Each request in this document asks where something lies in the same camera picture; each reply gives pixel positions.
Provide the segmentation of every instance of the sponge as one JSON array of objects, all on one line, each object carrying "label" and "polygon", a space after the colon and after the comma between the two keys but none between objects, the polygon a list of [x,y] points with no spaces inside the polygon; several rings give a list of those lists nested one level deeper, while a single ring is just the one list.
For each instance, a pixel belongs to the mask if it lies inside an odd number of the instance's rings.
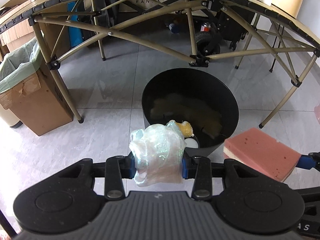
[{"label": "sponge", "polygon": [[223,153],[280,182],[291,174],[301,157],[257,128],[226,139]]}]

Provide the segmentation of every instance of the white trash can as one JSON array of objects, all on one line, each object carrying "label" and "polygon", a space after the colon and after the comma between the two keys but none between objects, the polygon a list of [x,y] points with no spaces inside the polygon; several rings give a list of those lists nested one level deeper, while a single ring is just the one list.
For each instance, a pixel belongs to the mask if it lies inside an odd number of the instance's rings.
[{"label": "white trash can", "polygon": [[13,112],[8,110],[4,110],[4,108],[0,105],[0,119],[2,119],[8,126],[11,128],[18,128],[22,125],[22,122],[18,117],[14,115]]}]

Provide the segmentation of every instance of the spray can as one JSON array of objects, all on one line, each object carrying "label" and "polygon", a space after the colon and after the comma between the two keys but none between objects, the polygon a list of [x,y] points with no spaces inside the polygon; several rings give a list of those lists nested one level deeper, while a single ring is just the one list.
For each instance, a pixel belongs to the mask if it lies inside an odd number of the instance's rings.
[{"label": "spray can", "polygon": [[201,25],[201,32],[208,32],[210,31],[211,25],[208,22],[205,22]]}]

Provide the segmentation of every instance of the bin liner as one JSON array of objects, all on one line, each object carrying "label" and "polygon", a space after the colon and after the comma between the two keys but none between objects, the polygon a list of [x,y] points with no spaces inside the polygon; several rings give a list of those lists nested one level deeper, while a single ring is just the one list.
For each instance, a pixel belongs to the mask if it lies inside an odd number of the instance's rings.
[{"label": "bin liner", "polygon": [[5,55],[0,64],[0,94],[35,73],[41,65],[41,51],[36,38]]},{"label": "bin liner", "polygon": [[135,158],[134,181],[139,187],[158,182],[182,183],[182,155],[186,143],[175,121],[153,124],[130,135]]}]

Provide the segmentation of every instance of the cardboard box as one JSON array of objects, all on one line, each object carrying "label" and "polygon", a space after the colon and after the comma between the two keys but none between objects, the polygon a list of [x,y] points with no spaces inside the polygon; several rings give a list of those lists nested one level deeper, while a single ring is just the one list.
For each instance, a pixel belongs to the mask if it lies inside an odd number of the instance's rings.
[{"label": "cardboard box", "polygon": [[3,61],[5,54],[9,53],[7,45],[2,46],[0,42],[0,62]]},{"label": "cardboard box", "polygon": [[[14,13],[25,7],[31,3],[31,0],[28,0],[24,3],[22,3],[19,6],[16,6],[15,8],[11,9],[9,12],[4,14],[2,17],[10,18]],[[54,8],[48,8],[44,10],[44,12],[54,12],[54,11],[68,11],[68,5],[67,4],[61,4],[58,6],[55,6]],[[54,25],[54,24],[45,24],[40,23],[40,28],[44,34],[44,39],[47,42],[47,45],[50,49],[50,51],[53,50],[54,45],[57,41],[57,38],[60,34],[60,31],[62,29],[61,25]],[[1,44],[7,45],[10,52],[14,51],[15,49],[21,47],[26,42],[30,41],[34,37],[33,29],[29,26],[28,20],[24,20],[23,22],[20,22],[13,27],[11,27],[6,32],[2,33],[0,35],[0,41]],[[58,49],[56,51],[57,57],[62,56],[64,53],[69,51],[70,49],[70,38],[69,38],[69,32],[68,28],[65,28],[64,33],[62,35],[62,38],[60,40]]]},{"label": "cardboard box", "polygon": [[72,111],[44,60],[36,73],[0,94],[0,104],[38,136],[73,120]]}]

